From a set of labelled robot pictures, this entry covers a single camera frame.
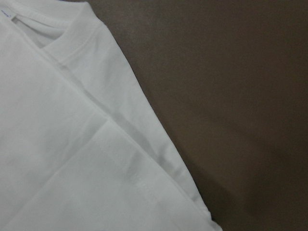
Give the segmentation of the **white long-sleeve printed shirt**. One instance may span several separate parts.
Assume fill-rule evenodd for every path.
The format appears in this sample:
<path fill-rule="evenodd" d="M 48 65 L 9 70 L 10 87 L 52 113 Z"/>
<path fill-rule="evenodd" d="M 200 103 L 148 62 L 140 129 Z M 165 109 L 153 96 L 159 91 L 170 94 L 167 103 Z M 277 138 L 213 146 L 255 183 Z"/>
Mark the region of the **white long-sleeve printed shirt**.
<path fill-rule="evenodd" d="M 0 3 L 0 228 L 220 230 L 87 2 Z"/>

